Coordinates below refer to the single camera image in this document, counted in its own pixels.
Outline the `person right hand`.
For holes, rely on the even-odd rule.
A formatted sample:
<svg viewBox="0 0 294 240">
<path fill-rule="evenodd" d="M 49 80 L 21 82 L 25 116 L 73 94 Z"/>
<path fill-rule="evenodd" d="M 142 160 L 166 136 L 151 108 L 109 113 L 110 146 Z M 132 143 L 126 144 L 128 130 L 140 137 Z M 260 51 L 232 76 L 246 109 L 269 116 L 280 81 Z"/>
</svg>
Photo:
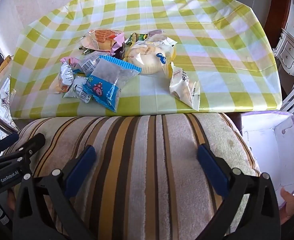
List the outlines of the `person right hand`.
<svg viewBox="0 0 294 240">
<path fill-rule="evenodd" d="M 285 205 L 279 210 L 280 224 L 283 225 L 294 215 L 294 195 L 281 188 L 280 195 L 285 201 Z"/>
</svg>

